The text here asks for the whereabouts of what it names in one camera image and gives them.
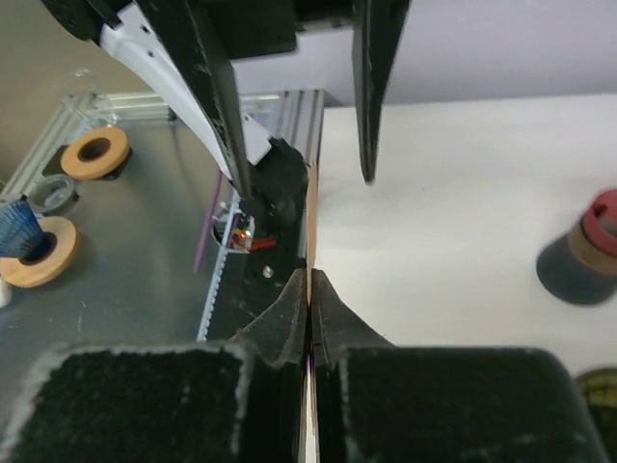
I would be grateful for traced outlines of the dark green dripper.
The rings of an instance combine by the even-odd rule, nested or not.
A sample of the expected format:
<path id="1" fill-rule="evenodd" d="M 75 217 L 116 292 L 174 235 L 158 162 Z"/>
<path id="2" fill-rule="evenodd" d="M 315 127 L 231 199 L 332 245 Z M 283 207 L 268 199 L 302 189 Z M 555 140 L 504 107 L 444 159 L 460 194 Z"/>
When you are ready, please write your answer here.
<path id="1" fill-rule="evenodd" d="M 589 370 L 576 378 L 606 452 L 616 461 L 616 367 Z"/>

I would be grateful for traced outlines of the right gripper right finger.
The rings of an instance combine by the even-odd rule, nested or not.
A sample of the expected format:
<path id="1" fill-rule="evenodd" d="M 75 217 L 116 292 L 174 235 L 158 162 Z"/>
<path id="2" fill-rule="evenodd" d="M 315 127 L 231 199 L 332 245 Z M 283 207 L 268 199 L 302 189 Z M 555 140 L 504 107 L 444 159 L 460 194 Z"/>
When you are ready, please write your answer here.
<path id="1" fill-rule="evenodd" d="M 558 359 L 528 347 L 408 347 L 379 335 L 311 276 L 321 462 L 604 462 Z"/>

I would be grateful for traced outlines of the brown paper coffee filter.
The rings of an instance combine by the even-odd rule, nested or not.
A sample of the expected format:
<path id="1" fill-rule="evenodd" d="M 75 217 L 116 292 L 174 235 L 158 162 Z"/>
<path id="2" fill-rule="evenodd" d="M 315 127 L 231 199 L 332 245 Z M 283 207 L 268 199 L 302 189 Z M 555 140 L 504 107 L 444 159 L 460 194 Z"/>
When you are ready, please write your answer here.
<path id="1" fill-rule="evenodd" d="M 306 262 L 307 262 L 307 298 L 308 313 L 310 313 L 312 293 L 312 269 L 316 261 L 317 248 L 317 215 L 318 215 L 318 183 L 319 167 L 316 160 L 310 164 L 308 192 L 306 202 Z M 307 360 L 307 405 L 306 405 L 306 431 L 304 438 L 305 462 L 317 462 L 317 431 L 316 431 L 316 408 L 314 399 L 314 383 L 312 376 L 311 342 L 308 343 Z"/>

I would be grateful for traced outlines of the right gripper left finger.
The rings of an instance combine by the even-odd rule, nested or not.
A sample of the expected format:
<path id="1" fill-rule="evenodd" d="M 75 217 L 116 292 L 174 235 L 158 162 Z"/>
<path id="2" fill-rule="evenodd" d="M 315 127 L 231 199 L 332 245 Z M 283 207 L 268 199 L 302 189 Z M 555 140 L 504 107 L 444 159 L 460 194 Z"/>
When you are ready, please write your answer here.
<path id="1" fill-rule="evenodd" d="M 67 345 L 31 368 L 5 462 L 302 462 L 307 273 L 228 340 Z"/>

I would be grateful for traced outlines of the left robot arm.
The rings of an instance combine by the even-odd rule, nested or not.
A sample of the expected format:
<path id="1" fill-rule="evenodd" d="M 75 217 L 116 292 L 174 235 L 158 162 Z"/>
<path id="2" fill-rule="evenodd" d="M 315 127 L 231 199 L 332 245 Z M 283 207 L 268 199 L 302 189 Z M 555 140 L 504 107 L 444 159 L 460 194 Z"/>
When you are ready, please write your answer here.
<path id="1" fill-rule="evenodd" d="M 406 1 L 49 1 L 54 19 L 131 69 L 215 158 L 267 231 L 291 225 L 309 175 L 300 153 L 241 110 L 233 63 L 294 52 L 310 27 L 348 26 L 362 176 L 376 177 L 382 106 Z"/>

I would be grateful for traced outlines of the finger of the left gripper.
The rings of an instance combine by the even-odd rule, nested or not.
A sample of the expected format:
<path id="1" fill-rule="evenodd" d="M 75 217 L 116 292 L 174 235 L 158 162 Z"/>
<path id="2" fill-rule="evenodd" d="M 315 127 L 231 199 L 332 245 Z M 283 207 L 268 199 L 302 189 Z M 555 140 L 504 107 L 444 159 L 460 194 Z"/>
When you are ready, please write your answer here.
<path id="1" fill-rule="evenodd" d="M 199 1 L 141 1 L 157 38 L 211 123 L 231 180 L 240 196 L 252 196 L 235 74 L 206 7 Z"/>
<path id="2" fill-rule="evenodd" d="M 382 107 L 410 6 L 410 0 L 353 3 L 354 97 L 362 176 L 367 184 L 376 177 Z"/>

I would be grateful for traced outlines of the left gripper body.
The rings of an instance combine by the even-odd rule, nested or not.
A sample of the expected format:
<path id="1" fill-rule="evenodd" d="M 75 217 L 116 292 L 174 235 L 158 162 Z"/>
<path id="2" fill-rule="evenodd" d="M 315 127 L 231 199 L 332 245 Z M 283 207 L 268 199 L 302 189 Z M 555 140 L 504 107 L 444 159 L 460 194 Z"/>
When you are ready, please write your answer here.
<path id="1" fill-rule="evenodd" d="M 290 53 L 297 36 L 352 20 L 351 1 L 213 1 L 211 19 L 231 60 Z"/>

